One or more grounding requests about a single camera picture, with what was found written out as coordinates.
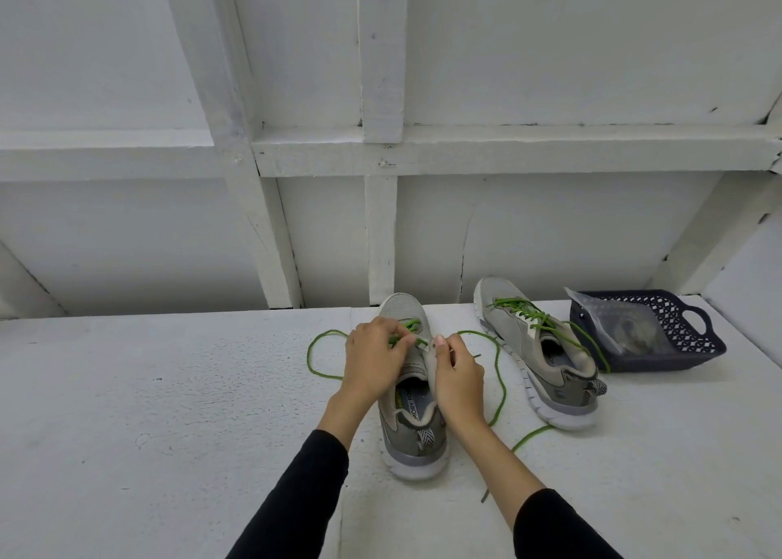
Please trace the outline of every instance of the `dark plastic basket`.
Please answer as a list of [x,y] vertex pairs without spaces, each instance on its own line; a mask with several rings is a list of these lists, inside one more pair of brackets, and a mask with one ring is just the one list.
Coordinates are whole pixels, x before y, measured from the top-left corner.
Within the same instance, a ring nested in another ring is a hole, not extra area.
[[[635,289],[624,292],[583,292],[587,296],[600,299],[618,299],[622,302],[644,304],[655,313],[657,320],[665,332],[671,345],[677,350],[675,353],[656,353],[647,355],[614,355],[602,347],[597,337],[594,323],[583,307],[576,302],[570,303],[570,319],[586,331],[601,348],[603,355],[608,360],[612,372],[632,371],[673,371],[689,370],[691,367],[703,364],[713,357],[722,355],[727,351],[725,343],[717,336],[712,327],[712,319],[705,310],[695,306],[688,306],[671,292],[664,289]],[[691,310],[703,319],[706,332],[699,333],[694,329],[682,312]],[[589,349],[590,355],[601,370],[602,362],[594,346],[575,331],[581,344]]]

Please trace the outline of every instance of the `shoelace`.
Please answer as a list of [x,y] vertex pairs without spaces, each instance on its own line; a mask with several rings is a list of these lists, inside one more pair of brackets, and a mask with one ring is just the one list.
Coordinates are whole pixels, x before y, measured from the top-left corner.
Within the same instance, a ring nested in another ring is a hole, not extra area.
[[[577,341],[573,341],[571,338],[567,338],[564,335],[562,335],[562,332],[557,330],[557,327],[555,327],[554,324],[549,320],[551,318],[551,315],[543,312],[542,309],[535,306],[535,304],[532,303],[529,299],[495,298],[494,303],[492,303],[491,306],[494,308],[507,308],[511,310],[511,312],[513,312],[517,318],[523,318],[532,321],[537,320],[538,321],[537,324],[532,324],[530,327],[540,328],[542,331],[549,331],[555,337],[561,338],[563,341],[567,341],[574,347],[578,347],[579,349],[581,349],[584,353],[586,353],[586,355],[590,355],[589,351],[587,351],[587,348],[581,345],[581,343]],[[603,352],[601,351],[600,347],[597,346],[597,343],[594,341],[594,339],[591,336],[589,336],[587,332],[584,331],[575,322],[571,322],[570,320],[564,320],[563,324],[567,324],[569,327],[576,329],[586,339],[588,339],[590,343],[592,343],[592,346],[594,347],[595,351],[597,351],[597,355],[600,357],[605,373],[611,374],[611,366],[608,365],[608,360],[605,359]]]
[[[412,332],[420,331],[421,330],[421,326],[422,326],[421,325],[421,321],[419,319],[417,319],[417,318],[411,318],[409,320],[402,320],[401,324],[404,327],[406,327],[407,330],[412,331]],[[316,376],[327,377],[327,378],[331,378],[332,380],[342,380],[343,379],[342,376],[334,376],[334,375],[330,375],[330,374],[323,374],[323,373],[317,371],[316,369],[314,369],[312,367],[312,348],[315,346],[315,343],[320,341],[323,337],[326,337],[326,336],[329,336],[329,335],[341,335],[341,336],[343,336],[345,338],[348,337],[347,334],[343,333],[342,331],[340,331],[340,330],[338,330],[336,328],[332,328],[332,329],[329,329],[327,331],[321,332],[317,337],[315,337],[312,340],[312,342],[310,343],[310,346],[307,347],[307,368],[308,368],[308,370],[312,374],[315,374]],[[492,417],[492,420],[489,421],[489,427],[493,427],[494,424],[496,424],[497,421],[499,421],[499,419],[500,419],[500,412],[502,412],[502,408],[505,406],[505,399],[507,398],[507,388],[505,388],[505,383],[503,382],[502,374],[500,373],[500,348],[501,348],[500,347],[500,343],[498,343],[496,341],[496,339],[494,337],[492,337],[491,335],[487,335],[486,333],[482,333],[482,332],[479,332],[479,331],[467,331],[467,330],[459,331],[459,332],[457,332],[457,335],[478,335],[480,337],[484,337],[484,338],[487,338],[490,341],[492,341],[492,343],[494,343],[494,347],[496,348],[496,352],[494,353],[494,371],[496,373],[496,379],[500,382],[500,387],[502,387],[502,399],[500,400],[500,404],[497,405],[496,411],[494,411],[494,417]],[[394,345],[396,345],[396,343],[399,341],[399,339],[400,339],[399,337],[397,337],[396,335],[393,335],[389,339],[389,345],[391,347],[393,347]],[[424,341],[424,339],[422,339],[422,338],[417,339],[415,344],[416,344],[416,346],[420,345],[420,344],[422,344],[424,346],[428,346],[428,343],[426,341]],[[515,454],[516,450],[521,448],[524,444],[526,444],[532,438],[537,436],[539,433],[547,432],[549,429],[554,429],[554,426],[552,426],[552,425],[544,425],[544,426],[539,427],[536,430],[528,433],[526,436],[524,436],[518,442],[516,442],[516,444],[511,448],[511,451]],[[489,490],[487,489],[485,491],[483,497],[481,498],[481,504],[486,501],[486,498],[488,496],[489,496]]]

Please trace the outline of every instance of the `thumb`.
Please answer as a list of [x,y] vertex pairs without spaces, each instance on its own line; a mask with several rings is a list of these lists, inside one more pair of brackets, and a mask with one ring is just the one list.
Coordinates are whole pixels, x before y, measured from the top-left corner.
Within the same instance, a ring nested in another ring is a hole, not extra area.
[[407,357],[407,352],[410,351],[410,347],[415,345],[417,339],[418,336],[416,334],[410,333],[397,341],[396,345],[391,349],[391,353],[394,359],[399,363],[399,366],[404,364],[404,358]]
[[450,347],[442,335],[435,337],[435,351],[437,353],[437,371],[452,370],[454,367],[450,363]]

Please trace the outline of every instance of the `white tabletop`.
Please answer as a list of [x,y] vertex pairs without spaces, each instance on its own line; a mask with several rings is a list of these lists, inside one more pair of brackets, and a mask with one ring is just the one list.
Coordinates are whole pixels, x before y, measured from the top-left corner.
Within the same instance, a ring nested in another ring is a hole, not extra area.
[[[626,557],[779,557],[782,370],[702,299],[687,300],[709,311],[725,356],[608,375],[598,427],[545,432],[519,455]],[[567,302],[540,305],[568,315]],[[435,331],[480,330],[472,305],[425,308]],[[0,323],[0,557],[223,556],[338,387],[308,372],[310,340],[376,310]],[[492,364],[494,346],[465,340]],[[341,373],[343,361],[340,337],[316,346],[318,369]],[[501,369],[508,402],[496,430],[514,443],[542,423],[505,353]],[[490,416],[501,390],[485,376]],[[445,473],[410,485],[386,471],[380,433],[373,410],[350,450],[328,553],[512,556],[453,439]]]

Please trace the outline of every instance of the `shoe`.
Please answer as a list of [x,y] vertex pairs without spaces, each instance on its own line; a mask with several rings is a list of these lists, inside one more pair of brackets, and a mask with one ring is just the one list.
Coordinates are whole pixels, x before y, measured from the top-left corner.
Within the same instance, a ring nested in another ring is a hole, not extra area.
[[561,429],[594,425],[606,385],[570,325],[542,312],[507,279],[481,279],[474,303],[481,325],[521,368],[535,412]]
[[434,396],[437,355],[432,331],[421,304],[405,293],[386,298],[378,316],[400,321],[425,342],[410,347],[396,386],[378,401],[383,461],[394,476],[422,481],[448,464],[445,420]]

